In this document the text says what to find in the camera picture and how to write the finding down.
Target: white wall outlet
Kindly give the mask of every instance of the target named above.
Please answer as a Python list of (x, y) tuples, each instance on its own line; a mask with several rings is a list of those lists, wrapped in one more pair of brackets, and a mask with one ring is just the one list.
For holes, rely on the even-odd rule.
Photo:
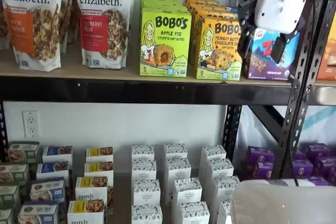
[(23, 124), (25, 127), (26, 138), (40, 137), (39, 113), (34, 111), (23, 111)]

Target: granola bag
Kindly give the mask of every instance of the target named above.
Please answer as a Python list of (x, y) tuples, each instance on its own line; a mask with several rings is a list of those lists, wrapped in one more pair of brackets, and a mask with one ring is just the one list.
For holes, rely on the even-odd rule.
[(77, 0), (83, 65), (125, 67), (133, 0)]
[(22, 69), (49, 72), (59, 68), (61, 0), (3, 0), (14, 54)]

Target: orange label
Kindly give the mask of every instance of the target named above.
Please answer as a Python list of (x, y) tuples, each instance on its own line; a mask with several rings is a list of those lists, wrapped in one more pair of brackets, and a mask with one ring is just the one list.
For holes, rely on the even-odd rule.
[(33, 14), (26, 8), (7, 7), (4, 16), (14, 48), (27, 54), (34, 53)]

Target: yellow bobo's box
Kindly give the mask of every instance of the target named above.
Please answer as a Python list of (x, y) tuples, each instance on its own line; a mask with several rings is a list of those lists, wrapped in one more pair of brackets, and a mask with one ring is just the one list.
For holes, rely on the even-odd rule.
[(239, 80), (242, 69), (242, 59), (237, 52), (240, 35), (237, 20), (201, 16), (196, 24), (196, 78)]

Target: green bobo's box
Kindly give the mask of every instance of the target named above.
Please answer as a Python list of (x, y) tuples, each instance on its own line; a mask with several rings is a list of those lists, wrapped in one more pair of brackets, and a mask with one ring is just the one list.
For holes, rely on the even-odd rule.
[(143, 8), (141, 21), (140, 75), (186, 77), (190, 13)]

